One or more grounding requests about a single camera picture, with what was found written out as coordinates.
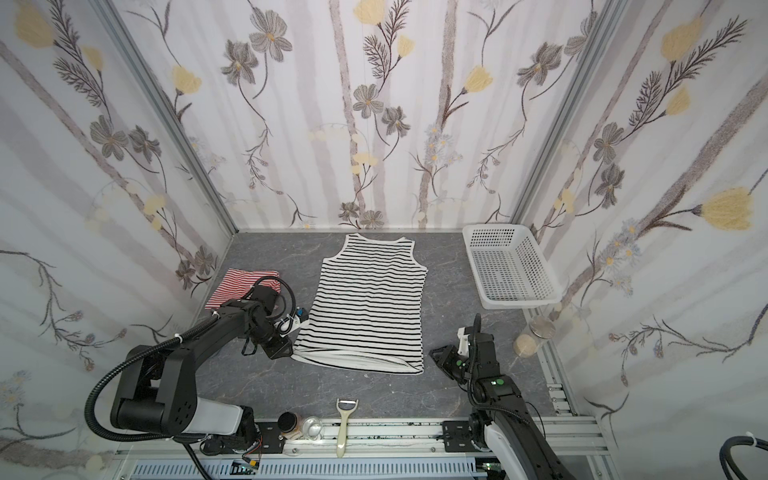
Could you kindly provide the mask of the red white striped tank top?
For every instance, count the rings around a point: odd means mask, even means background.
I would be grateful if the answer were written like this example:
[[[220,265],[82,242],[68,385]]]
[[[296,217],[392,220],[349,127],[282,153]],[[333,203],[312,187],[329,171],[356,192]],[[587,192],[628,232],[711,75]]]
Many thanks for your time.
[[[257,281],[267,276],[279,277],[280,274],[277,271],[228,269],[213,294],[206,301],[205,309],[217,309],[228,300],[241,298]]]

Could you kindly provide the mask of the black white striped tank top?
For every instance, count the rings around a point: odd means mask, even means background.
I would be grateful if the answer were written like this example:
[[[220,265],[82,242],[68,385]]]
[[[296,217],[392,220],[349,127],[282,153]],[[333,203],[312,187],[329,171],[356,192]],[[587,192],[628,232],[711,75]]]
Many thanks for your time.
[[[422,296],[428,268],[415,242],[349,234],[322,261],[308,320],[298,331],[296,361],[392,375],[424,372]]]

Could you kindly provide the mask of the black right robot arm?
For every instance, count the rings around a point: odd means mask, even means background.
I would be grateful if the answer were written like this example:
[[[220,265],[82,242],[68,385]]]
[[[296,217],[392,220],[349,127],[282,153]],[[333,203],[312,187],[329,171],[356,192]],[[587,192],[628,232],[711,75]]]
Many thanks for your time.
[[[521,390],[501,372],[491,341],[469,347],[462,357],[448,345],[430,358],[450,379],[466,389],[472,405],[468,433],[474,448],[488,450],[510,479],[572,479],[574,475],[549,445],[531,417]]]

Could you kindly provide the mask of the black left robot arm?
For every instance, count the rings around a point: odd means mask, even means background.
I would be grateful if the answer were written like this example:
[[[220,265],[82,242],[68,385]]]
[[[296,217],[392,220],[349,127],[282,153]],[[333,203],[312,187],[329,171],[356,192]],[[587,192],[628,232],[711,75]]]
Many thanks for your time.
[[[272,319],[276,302],[275,296],[229,300],[207,320],[164,344],[133,349],[119,372],[112,426],[162,438],[209,435],[224,449],[253,448],[259,440],[253,409],[201,398],[196,372],[240,338],[262,348],[270,359],[289,356],[291,342]]]

